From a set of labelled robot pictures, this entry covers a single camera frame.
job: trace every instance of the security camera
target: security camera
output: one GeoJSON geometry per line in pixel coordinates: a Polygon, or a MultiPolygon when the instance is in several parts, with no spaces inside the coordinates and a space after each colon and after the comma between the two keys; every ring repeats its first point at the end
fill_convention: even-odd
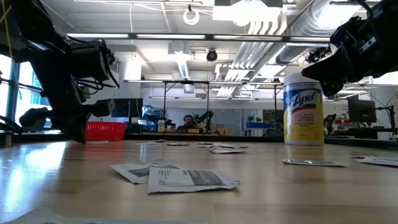
{"type": "Polygon", "coordinates": [[[207,53],[207,57],[206,57],[208,62],[214,62],[215,60],[217,60],[217,53],[215,49],[210,49],[209,52],[207,53]]]}

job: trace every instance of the table surface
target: table surface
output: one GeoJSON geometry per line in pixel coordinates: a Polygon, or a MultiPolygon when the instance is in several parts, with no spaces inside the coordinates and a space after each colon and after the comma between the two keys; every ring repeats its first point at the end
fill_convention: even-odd
{"type": "Polygon", "coordinates": [[[190,146],[119,141],[54,142],[0,149],[0,223],[38,206],[71,218],[197,220],[209,223],[397,223],[398,170],[351,156],[394,151],[336,145],[247,144],[247,154],[210,154],[190,146]],[[326,159],[350,168],[285,165],[282,159],[326,159]],[[227,170],[239,190],[147,195],[111,164],[163,159],[187,169],[227,170]]]}

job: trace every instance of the person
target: person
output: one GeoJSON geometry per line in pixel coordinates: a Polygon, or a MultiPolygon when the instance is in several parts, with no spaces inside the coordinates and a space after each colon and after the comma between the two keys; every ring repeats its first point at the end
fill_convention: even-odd
{"type": "Polygon", "coordinates": [[[192,115],[185,115],[184,116],[184,125],[181,125],[178,127],[178,129],[192,129],[196,128],[195,125],[193,125],[193,116],[192,115]]]}

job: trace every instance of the ceiling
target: ceiling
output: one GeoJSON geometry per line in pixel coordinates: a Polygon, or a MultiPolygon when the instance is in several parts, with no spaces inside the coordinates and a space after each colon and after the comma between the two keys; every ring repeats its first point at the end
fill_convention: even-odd
{"type": "MultiPolygon", "coordinates": [[[[287,11],[287,20],[291,20],[310,0],[296,0],[297,6],[287,11]]],[[[191,26],[184,22],[183,13],[186,6],[165,5],[165,14],[160,5],[126,5],[104,4],[102,2],[76,2],[74,0],[42,0],[52,19],[65,32],[171,32],[199,34],[246,34],[249,25],[240,27],[231,21],[214,21],[211,15],[200,13],[200,20],[191,26]]],[[[203,6],[192,6],[193,9],[212,10],[214,1],[205,0],[203,6]]],[[[178,70],[175,62],[164,61],[170,41],[152,40],[110,40],[109,45],[135,45],[141,52],[146,64],[142,74],[172,73],[178,70]]],[[[206,61],[209,49],[216,49],[218,60],[234,60],[241,42],[190,41],[191,60],[187,62],[189,70],[215,70],[216,63],[206,61]]],[[[287,68],[288,72],[297,72],[298,67],[287,68]]]]}

